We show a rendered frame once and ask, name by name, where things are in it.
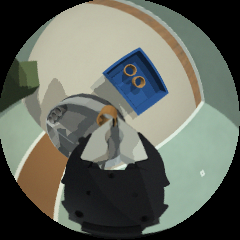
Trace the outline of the bronze bushing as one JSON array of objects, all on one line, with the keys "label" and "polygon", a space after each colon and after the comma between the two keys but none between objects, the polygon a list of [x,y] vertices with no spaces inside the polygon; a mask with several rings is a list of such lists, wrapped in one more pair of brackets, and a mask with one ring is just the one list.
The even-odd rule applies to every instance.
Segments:
[{"label": "bronze bushing", "polygon": [[113,116],[113,118],[115,120],[115,124],[114,124],[114,127],[115,127],[116,122],[117,122],[116,121],[116,119],[117,119],[117,110],[116,110],[116,108],[111,106],[111,105],[106,105],[106,106],[104,106],[101,109],[101,111],[100,111],[100,113],[99,113],[99,115],[97,117],[97,124],[99,126],[102,126],[104,123],[106,123],[108,120],[110,120],[110,119],[105,118],[102,114],[110,114],[111,116]]},{"label": "bronze bushing", "polygon": [[[137,85],[135,84],[136,78],[139,78],[139,79],[141,80],[141,84],[140,84],[139,86],[137,86]],[[144,79],[143,77],[141,77],[141,76],[134,77],[134,78],[132,79],[132,84],[133,84],[135,87],[142,88],[142,87],[144,87],[144,85],[145,85],[145,79]]]},{"label": "bronze bushing", "polygon": [[124,72],[125,75],[127,75],[127,76],[133,76],[133,75],[129,75],[129,74],[126,73],[125,69],[126,69],[127,67],[130,67],[130,68],[133,69],[133,75],[136,74],[136,72],[137,72],[136,67],[135,67],[134,65],[132,65],[132,64],[129,64],[129,65],[125,66],[125,68],[124,68],[124,70],[123,70],[123,72]]}]

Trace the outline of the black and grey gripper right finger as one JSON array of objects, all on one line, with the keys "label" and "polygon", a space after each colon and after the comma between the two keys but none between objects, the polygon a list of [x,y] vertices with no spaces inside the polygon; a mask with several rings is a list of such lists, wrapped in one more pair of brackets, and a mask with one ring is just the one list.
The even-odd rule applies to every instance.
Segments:
[{"label": "black and grey gripper right finger", "polygon": [[165,167],[158,150],[134,128],[121,118],[117,118],[120,143],[120,159],[126,165],[134,163],[135,169],[149,171],[156,175],[163,186],[170,185],[165,173]]}]

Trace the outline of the grey metal sleeve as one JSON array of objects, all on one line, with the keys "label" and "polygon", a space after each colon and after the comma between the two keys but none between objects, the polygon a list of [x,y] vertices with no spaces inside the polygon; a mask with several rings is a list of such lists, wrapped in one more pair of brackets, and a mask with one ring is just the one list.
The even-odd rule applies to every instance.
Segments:
[{"label": "grey metal sleeve", "polygon": [[48,120],[49,120],[49,122],[51,123],[51,124],[54,124],[56,121],[52,118],[52,116],[50,115],[50,116],[48,116]]},{"label": "grey metal sleeve", "polygon": [[[61,111],[60,111],[61,110]],[[57,107],[55,107],[55,113],[57,116],[62,116],[66,111],[67,111],[67,105],[63,104],[63,105],[58,105]]]},{"label": "grey metal sleeve", "polygon": [[56,115],[55,110],[51,113],[51,116],[55,121],[58,120],[61,117],[61,116],[59,117],[59,116]]}]

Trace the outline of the blue crate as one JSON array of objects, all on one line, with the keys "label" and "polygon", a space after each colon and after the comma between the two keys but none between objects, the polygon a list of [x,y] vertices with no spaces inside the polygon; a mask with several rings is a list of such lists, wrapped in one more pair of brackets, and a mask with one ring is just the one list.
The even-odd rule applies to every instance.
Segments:
[{"label": "blue crate", "polygon": [[[137,69],[133,76],[126,76],[123,72],[125,66],[129,64]],[[138,116],[169,93],[159,72],[140,47],[116,61],[102,74],[119,91]],[[132,79],[137,76],[145,79],[144,87],[138,88],[132,84]]]}]

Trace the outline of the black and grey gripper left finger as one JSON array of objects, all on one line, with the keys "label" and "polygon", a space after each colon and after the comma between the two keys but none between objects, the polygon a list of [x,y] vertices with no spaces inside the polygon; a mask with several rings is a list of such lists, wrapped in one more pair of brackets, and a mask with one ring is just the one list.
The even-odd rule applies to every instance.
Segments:
[{"label": "black and grey gripper left finger", "polygon": [[[109,159],[109,138],[115,120],[111,118],[93,133],[90,133],[71,153],[61,183],[65,185],[67,179],[74,172],[92,168],[92,163],[97,163],[103,170],[105,162]],[[107,142],[107,143],[106,143]]]}]

